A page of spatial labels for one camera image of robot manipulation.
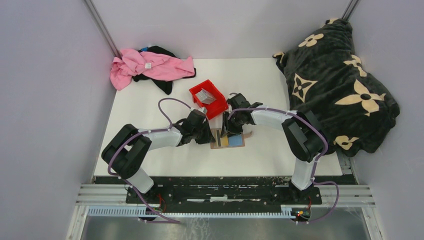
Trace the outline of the red plastic bin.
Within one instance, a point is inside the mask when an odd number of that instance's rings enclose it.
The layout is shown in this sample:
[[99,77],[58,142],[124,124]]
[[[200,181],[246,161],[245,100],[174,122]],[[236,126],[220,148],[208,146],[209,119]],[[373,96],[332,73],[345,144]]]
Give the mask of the red plastic bin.
[[226,97],[209,80],[189,89],[192,100],[200,108],[206,109],[206,117],[211,120],[228,110]]

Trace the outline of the stack of credit cards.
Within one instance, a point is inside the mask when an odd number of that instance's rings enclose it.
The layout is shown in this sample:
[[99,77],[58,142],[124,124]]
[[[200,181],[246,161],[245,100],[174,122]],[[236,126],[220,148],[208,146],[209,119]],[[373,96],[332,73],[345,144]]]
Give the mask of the stack of credit cards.
[[204,105],[210,105],[211,103],[216,101],[216,98],[210,92],[203,88],[199,92],[197,92],[195,96]]

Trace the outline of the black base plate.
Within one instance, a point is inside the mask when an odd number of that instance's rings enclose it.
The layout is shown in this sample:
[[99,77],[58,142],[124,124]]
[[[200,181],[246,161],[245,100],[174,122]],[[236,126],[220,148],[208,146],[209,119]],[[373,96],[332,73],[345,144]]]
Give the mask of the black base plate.
[[148,203],[213,199],[289,205],[320,205],[323,202],[318,187],[310,186],[301,192],[291,185],[288,176],[154,176],[152,179],[153,187],[142,194]]

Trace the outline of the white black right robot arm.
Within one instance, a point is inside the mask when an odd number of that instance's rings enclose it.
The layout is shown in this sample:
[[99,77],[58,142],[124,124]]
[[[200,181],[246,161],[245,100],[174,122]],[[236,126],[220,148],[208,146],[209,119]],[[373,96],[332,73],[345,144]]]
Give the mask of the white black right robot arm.
[[241,93],[231,95],[226,102],[230,111],[222,115],[221,136],[241,134],[245,125],[267,126],[284,132],[295,156],[288,196],[295,204],[306,201],[308,189],[314,184],[318,160],[329,148],[329,141],[314,113],[280,110],[260,102],[251,104]]

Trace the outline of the tan leather card holder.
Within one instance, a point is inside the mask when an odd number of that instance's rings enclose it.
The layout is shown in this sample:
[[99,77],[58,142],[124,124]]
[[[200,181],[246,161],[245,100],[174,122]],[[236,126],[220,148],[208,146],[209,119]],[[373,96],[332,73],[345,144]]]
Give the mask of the tan leather card holder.
[[223,147],[223,148],[214,148],[214,143],[210,143],[210,148],[212,150],[214,149],[227,149],[227,148],[241,148],[244,147],[245,144],[245,140],[249,137],[251,137],[253,135],[253,132],[247,132],[247,133],[242,133],[242,134],[236,134],[236,135],[232,135],[228,137],[228,141],[229,141],[229,146],[228,147]]

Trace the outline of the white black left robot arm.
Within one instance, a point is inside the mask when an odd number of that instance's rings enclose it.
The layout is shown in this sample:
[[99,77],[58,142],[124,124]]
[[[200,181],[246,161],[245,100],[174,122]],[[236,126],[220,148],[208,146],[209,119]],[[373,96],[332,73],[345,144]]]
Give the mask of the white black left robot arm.
[[139,129],[132,124],[124,125],[101,153],[108,170],[128,181],[138,190],[138,197],[149,204],[156,200],[158,191],[153,179],[141,165],[147,153],[165,147],[180,147],[195,141],[199,145],[214,143],[207,116],[193,109],[169,127]]

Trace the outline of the aluminium rail frame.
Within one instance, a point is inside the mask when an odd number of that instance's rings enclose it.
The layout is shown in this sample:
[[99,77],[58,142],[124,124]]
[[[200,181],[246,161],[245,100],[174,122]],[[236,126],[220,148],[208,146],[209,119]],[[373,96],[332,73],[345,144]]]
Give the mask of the aluminium rail frame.
[[84,184],[78,193],[68,240],[380,240],[375,201],[367,185],[319,187],[311,221],[295,222],[307,204],[255,198],[188,199],[148,223],[144,204],[126,203],[123,184]]

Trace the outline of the black floral blanket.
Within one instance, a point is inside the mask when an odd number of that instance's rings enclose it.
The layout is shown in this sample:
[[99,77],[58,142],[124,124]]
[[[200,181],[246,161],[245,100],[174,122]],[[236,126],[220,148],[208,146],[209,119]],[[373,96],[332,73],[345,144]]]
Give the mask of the black floral blanket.
[[286,79],[290,109],[314,113],[330,153],[372,154],[396,125],[400,106],[363,68],[348,21],[329,19],[298,46],[273,57]]

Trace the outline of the pink cloth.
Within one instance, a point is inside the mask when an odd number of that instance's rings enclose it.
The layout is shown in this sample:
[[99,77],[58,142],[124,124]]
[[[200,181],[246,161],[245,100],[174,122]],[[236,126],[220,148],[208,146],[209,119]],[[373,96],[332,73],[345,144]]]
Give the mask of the pink cloth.
[[126,88],[133,77],[144,75],[150,79],[170,82],[193,77],[196,73],[193,58],[180,59],[150,51],[139,52],[131,48],[120,50],[121,58],[111,64],[110,81],[118,91]]

